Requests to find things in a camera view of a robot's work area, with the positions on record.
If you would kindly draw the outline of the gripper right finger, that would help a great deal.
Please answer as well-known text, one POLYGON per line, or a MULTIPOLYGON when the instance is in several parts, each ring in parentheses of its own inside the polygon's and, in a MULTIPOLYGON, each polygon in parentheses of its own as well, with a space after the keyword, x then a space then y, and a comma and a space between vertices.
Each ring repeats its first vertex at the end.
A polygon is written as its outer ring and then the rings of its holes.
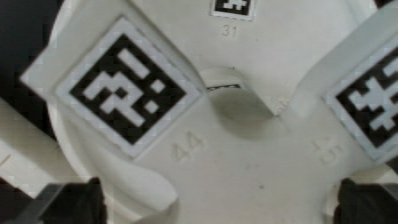
POLYGON ((398 184, 342 181, 333 224, 398 224, 398 184))

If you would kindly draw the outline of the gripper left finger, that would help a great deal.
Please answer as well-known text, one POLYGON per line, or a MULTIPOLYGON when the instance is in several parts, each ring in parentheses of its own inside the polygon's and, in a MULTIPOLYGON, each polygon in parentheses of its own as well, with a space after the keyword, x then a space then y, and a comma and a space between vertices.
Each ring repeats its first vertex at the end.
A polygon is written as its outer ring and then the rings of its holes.
POLYGON ((102 180, 51 183, 27 207, 0 224, 107 224, 102 180))

